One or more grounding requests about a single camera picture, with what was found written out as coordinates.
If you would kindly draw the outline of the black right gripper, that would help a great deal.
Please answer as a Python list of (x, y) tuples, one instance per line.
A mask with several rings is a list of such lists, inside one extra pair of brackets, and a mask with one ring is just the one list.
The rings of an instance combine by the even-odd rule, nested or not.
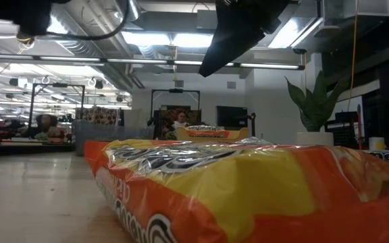
[(216, 0), (217, 28), (199, 68), (210, 76), (247, 52), (281, 24), (290, 0)]

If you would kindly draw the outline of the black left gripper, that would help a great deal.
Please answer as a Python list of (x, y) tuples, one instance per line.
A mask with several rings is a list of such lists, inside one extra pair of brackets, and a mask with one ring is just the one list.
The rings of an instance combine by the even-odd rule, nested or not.
[(46, 35), (54, 4), (70, 0), (0, 0), (0, 20), (13, 22), (22, 34)]

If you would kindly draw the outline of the orange Maruchan chicken pack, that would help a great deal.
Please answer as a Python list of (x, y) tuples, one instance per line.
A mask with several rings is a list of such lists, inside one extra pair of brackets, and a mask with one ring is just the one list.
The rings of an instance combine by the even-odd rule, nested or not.
[(389, 243), (389, 163), (340, 146), (89, 140), (136, 243)]
[(192, 138), (228, 138), (230, 135), (229, 131), (213, 126), (189, 126), (185, 130)]

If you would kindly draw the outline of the bright ceiling light panel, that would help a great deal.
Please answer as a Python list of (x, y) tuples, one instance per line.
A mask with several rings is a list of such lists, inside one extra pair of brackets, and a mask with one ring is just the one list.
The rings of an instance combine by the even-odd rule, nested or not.
[(174, 36), (163, 33), (122, 32), (128, 44), (136, 46), (174, 45), (187, 48), (209, 47), (213, 36), (211, 34), (180, 33)]

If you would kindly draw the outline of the black monitor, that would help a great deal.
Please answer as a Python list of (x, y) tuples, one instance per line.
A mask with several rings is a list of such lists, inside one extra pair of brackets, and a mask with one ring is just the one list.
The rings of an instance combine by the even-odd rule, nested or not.
[(247, 128), (248, 111), (246, 107), (216, 107), (216, 123), (225, 128)]

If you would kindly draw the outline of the long suspended light bar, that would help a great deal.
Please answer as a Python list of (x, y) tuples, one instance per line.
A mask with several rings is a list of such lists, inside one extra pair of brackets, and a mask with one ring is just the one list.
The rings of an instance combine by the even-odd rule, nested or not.
[[(0, 63), (62, 63), (79, 65), (104, 65), (105, 63), (145, 64), (145, 65), (190, 65), (200, 66), (201, 61), (173, 59), (133, 59), (133, 58), (104, 58), (104, 57), (64, 57), (42, 55), (0, 54)], [(303, 70), (304, 65), (276, 63), (227, 63), (225, 68), (252, 68), (269, 70)]]

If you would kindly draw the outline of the person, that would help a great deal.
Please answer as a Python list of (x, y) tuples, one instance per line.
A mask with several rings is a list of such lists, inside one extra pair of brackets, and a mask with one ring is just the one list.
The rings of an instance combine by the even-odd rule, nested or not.
[(174, 121), (172, 127), (173, 128), (185, 128), (190, 126), (190, 124), (187, 122), (187, 116), (185, 112), (181, 112), (178, 114), (177, 119)]
[(57, 127), (58, 120), (54, 115), (43, 114), (36, 117), (37, 127), (34, 129), (33, 138), (48, 140), (50, 138), (63, 138), (62, 131)]

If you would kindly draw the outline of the yellow plastic bin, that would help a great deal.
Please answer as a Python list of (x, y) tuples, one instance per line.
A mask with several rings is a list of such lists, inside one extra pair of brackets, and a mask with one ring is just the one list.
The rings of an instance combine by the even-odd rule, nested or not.
[(240, 130), (228, 130), (230, 135), (228, 138), (192, 138), (190, 137), (185, 128), (176, 128), (176, 138), (181, 141), (192, 142), (238, 142), (249, 137), (249, 129), (241, 128)]

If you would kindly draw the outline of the orange patterned board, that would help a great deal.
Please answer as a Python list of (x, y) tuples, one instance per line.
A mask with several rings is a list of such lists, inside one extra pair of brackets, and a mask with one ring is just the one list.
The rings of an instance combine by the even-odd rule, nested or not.
[(179, 113), (185, 112), (187, 122), (190, 126), (196, 126), (201, 123), (201, 110), (192, 110), (189, 106), (168, 105), (162, 106), (160, 116), (172, 127)]
[(120, 111), (118, 109), (108, 109), (104, 107), (76, 108), (76, 119), (83, 119), (95, 125), (118, 125)]

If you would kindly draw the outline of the snake plant in white pot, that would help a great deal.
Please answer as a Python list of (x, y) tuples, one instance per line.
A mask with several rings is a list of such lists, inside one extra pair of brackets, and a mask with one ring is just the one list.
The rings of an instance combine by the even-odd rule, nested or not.
[(339, 80), (334, 89), (328, 93), (327, 80), (320, 71), (315, 80), (313, 91), (305, 91), (289, 82), (285, 77), (290, 98), (299, 108), (300, 119), (306, 132), (296, 135), (296, 144), (301, 146), (333, 146), (334, 135), (322, 132), (321, 128), (328, 122), (334, 111), (339, 96), (349, 87), (350, 80)]

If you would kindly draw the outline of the grey plastic bin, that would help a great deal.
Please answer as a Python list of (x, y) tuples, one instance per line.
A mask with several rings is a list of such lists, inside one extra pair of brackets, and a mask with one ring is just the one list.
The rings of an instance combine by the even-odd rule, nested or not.
[(87, 140), (98, 140), (102, 142), (126, 139), (150, 140), (153, 138), (153, 130), (153, 128), (128, 128), (125, 126), (92, 124), (85, 120), (75, 121), (74, 140), (76, 155), (84, 155), (84, 144)]

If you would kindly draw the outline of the black perforated cart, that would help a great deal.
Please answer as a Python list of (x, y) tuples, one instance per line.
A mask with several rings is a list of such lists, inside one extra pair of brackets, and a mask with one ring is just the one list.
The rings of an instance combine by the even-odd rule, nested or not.
[(334, 146), (344, 146), (351, 149), (359, 148), (355, 134), (356, 122), (358, 122), (356, 111), (335, 113), (335, 119), (326, 122), (325, 131), (333, 133)]

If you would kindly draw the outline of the white and yellow roll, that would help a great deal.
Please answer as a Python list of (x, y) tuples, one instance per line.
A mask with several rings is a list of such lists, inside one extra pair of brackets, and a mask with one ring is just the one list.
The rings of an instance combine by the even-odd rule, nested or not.
[(384, 137), (370, 137), (369, 149), (371, 151), (382, 151), (386, 148)]

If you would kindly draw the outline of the black robot station frame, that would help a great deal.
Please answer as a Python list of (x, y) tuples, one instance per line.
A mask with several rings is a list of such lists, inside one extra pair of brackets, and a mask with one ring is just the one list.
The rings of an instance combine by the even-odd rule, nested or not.
[(32, 115), (33, 115), (33, 109), (34, 109), (34, 99), (35, 99), (35, 96), (38, 95), (42, 89), (40, 89), (39, 91), (36, 91), (36, 87), (37, 86), (41, 86), (42, 89), (48, 87), (48, 86), (52, 86), (54, 88), (68, 88), (68, 87), (72, 87), (72, 88), (76, 88), (76, 87), (79, 87), (82, 89), (82, 94), (81, 94), (81, 104), (80, 104), (80, 118), (83, 118), (83, 110), (84, 110), (84, 98), (85, 98), (85, 90), (86, 90), (86, 87), (85, 85), (82, 85), (82, 84), (66, 84), (66, 83), (61, 83), (61, 82), (57, 82), (57, 83), (52, 83), (52, 84), (43, 84), (43, 83), (34, 83), (32, 84), (32, 93), (31, 93), (31, 99), (30, 99), (30, 112), (29, 112), (29, 118), (28, 118), (28, 129), (27, 129), (27, 134), (30, 135), (31, 133), (31, 129), (32, 129)]
[(152, 89), (151, 90), (151, 100), (150, 100), (150, 117), (153, 117), (153, 112), (154, 112), (153, 103), (154, 103), (154, 93), (155, 92), (168, 92), (168, 93), (185, 93), (185, 92), (191, 93), (191, 92), (194, 92), (194, 93), (197, 93), (197, 95), (198, 95), (197, 109), (198, 110), (201, 109), (201, 106), (200, 106), (200, 104), (201, 104), (201, 91), (199, 91), (199, 90), (184, 90), (181, 88)]

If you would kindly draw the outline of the black stand post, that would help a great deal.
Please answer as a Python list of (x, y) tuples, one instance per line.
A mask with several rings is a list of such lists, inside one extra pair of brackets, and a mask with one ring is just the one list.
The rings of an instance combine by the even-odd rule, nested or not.
[(256, 113), (251, 113), (250, 115), (247, 115), (247, 119), (251, 122), (251, 136), (256, 137), (256, 131), (255, 131)]

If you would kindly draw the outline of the silver round air duct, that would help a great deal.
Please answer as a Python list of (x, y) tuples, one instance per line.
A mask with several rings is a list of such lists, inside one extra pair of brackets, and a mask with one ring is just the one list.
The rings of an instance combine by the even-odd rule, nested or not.
[(135, 21), (139, 19), (142, 10), (140, 5), (138, 4), (137, 0), (127, 0), (128, 6), (129, 6), (129, 14), (128, 14), (128, 19), (130, 21)]

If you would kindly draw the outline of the black aluminium table frame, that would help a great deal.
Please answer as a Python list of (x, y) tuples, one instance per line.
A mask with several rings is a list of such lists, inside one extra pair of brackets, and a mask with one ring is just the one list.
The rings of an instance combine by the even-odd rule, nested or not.
[(29, 155), (39, 153), (73, 152), (76, 148), (66, 144), (45, 145), (0, 145), (0, 156)]

